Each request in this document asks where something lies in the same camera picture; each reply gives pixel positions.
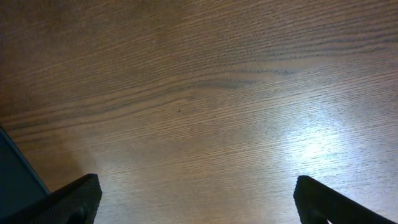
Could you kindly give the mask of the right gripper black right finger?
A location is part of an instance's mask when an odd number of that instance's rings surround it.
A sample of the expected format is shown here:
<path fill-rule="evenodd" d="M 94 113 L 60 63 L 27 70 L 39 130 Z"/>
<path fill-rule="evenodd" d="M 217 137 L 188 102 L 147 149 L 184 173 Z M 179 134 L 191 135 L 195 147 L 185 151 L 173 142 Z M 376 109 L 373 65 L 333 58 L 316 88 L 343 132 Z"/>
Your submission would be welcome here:
<path fill-rule="evenodd" d="M 396 224 L 307 175 L 298 176 L 294 200 L 302 224 Z"/>

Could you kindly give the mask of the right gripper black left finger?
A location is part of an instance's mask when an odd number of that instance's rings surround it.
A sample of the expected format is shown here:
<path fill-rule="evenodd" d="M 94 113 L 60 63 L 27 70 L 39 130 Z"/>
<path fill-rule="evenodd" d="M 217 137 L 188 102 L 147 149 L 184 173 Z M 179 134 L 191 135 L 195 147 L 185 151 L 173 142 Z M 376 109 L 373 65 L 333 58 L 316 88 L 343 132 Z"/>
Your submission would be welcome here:
<path fill-rule="evenodd" d="M 46 198 L 1 219 L 1 224 L 93 224 L 102 191 L 96 174 L 86 174 Z"/>

